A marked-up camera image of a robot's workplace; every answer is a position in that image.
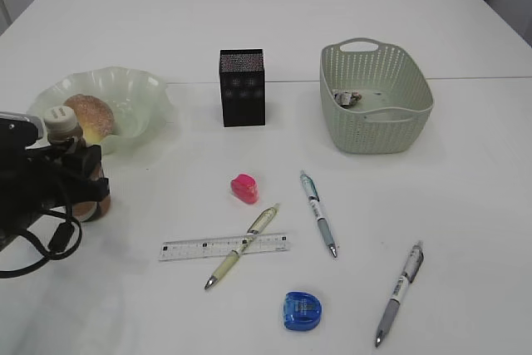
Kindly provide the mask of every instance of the pen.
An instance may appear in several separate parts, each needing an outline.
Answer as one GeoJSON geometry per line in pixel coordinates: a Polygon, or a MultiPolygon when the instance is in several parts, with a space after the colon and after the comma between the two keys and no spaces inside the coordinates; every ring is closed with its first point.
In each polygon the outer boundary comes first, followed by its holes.
{"type": "Polygon", "coordinates": [[[382,344],[384,338],[390,332],[393,320],[396,318],[397,311],[399,311],[401,301],[408,290],[408,286],[410,286],[410,284],[414,281],[417,271],[421,267],[424,258],[423,242],[418,241],[408,254],[408,259],[406,260],[405,266],[402,269],[401,276],[399,277],[399,280],[397,280],[396,287],[393,289],[392,296],[390,297],[388,305],[386,306],[386,310],[382,315],[382,319],[379,323],[377,334],[375,336],[376,348],[382,344]]]}
{"type": "Polygon", "coordinates": [[[273,207],[268,208],[267,210],[264,210],[259,215],[259,217],[249,227],[248,232],[246,234],[246,239],[242,240],[242,244],[236,250],[232,250],[231,252],[229,252],[229,254],[227,254],[227,256],[225,257],[224,261],[222,261],[219,267],[216,268],[216,270],[210,276],[209,280],[207,281],[207,284],[205,285],[205,290],[208,290],[209,288],[213,287],[215,284],[218,283],[220,279],[225,276],[226,273],[229,272],[233,265],[236,264],[236,261],[240,259],[240,255],[242,255],[242,253],[249,247],[249,245],[253,243],[255,237],[261,234],[264,228],[268,226],[273,217],[277,214],[278,209],[279,203],[277,203],[273,207]]]}
{"type": "Polygon", "coordinates": [[[325,215],[323,214],[322,208],[320,207],[319,196],[318,191],[316,190],[316,186],[314,185],[313,180],[310,179],[310,176],[305,174],[304,170],[302,170],[300,174],[301,175],[299,176],[299,179],[301,180],[301,184],[303,185],[305,194],[308,197],[308,203],[310,204],[310,208],[313,209],[313,213],[316,217],[316,221],[318,222],[318,228],[322,234],[323,241],[325,242],[325,245],[327,245],[327,248],[331,252],[332,256],[336,258],[336,245],[334,243],[333,235],[331,234],[331,230],[329,229],[327,220],[325,219],[325,215]]]}

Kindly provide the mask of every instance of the blue pencil sharpener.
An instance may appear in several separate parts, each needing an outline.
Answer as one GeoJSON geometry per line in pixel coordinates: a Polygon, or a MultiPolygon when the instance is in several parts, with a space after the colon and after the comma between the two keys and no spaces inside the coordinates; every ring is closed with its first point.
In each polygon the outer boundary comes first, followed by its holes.
{"type": "Polygon", "coordinates": [[[285,328],[306,332],[319,324],[322,305],[309,293],[292,291],[284,298],[283,316],[285,328]]]}

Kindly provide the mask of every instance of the green plastic basket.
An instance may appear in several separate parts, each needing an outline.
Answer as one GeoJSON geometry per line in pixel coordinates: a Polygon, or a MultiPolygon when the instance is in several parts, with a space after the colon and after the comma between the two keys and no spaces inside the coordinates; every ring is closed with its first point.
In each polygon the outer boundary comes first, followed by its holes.
{"type": "Polygon", "coordinates": [[[357,154],[397,153],[421,133],[434,106],[417,64],[399,46],[355,38],[325,47],[320,68],[322,109],[334,144],[357,154]],[[345,52],[344,45],[369,42],[369,52],[345,52]],[[351,108],[334,100],[338,91],[358,91],[351,108]]]}

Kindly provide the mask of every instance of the blue pen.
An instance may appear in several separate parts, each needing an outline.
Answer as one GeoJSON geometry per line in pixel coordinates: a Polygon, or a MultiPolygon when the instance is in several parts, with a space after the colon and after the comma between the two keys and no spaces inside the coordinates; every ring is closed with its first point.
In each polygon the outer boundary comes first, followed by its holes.
{"type": "Polygon", "coordinates": [[[331,252],[331,255],[336,258],[336,244],[334,243],[333,235],[331,234],[331,230],[329,229],[329,225],[327,223],[327,220],[325,219],[325,215],[323,214],[322,208],[320,207],[319,196],[318,191],[316,190],[316,186],[314,185],[313,180],[310,179],[310,176],[305,174],[304,170],[301,171],[299,179],[301,180],[301,184],[303,185],[305,194],[308,197],[308,203],[310,204],[310,208],[313,209],[313,213],[316,217],[316,221],[318,222],[318,228],[320,233],[322,234],[323,241],[325,242],[325,245],[327,245],[329,251],[331,252]]]}

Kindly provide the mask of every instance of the black cable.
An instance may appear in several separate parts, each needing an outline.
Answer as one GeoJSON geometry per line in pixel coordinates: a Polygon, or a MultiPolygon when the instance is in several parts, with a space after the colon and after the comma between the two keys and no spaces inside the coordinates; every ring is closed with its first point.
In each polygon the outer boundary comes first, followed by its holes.
{"type": "MultiPolygon", "coordinates": [[[[43,163],[46,166],[53,165],[52,163],[49,163],[42,159],[40,159],[40,161],[43,161],[43,163]]],[[[38,213],[42,215],[49,215],[49,216],[59,218],[59,219],[64,219],[65,220],[64,223],[71,223],[77,226],[78,235],[77,235],[76,242],[68,250],[57,254],[57,253],[48,251],[42,244],[41,240],[39,240],[39,238],[32,232],[26,229],[20,229],[18,227],[11,227],[8,229],[7,233],[14,234],[16,236],[21,236],[27,241],[29,241],[33,245],[33,247],[35,247],[35,249],[42,255],[42,258],[39,259],[36,263],[31,264],[22,269],[2,270],[0,271],[0,279],[17,278],[25,274],[30,274],[31,272],[34,272],[37,269],[46,265],[50,260],[59,260],[59,259],[65,259],[69,257],[80,246],[81,238],[83,236],[83,233],[81,230],[81,223],[79,220],[74,218],[72,203],[70,201],[70,197],[68,196],[67,190],[65,189],[65,185],[61,182],[61,179],[59,179],[57,175],[50,174],[50,177],[56,181],[57,187],[59,188],[59,191],[61,192],[63,202],[65,203],[66,213],[62,213],[62,212],[58,212],[54,210],[39,210],[38,213]]]]}

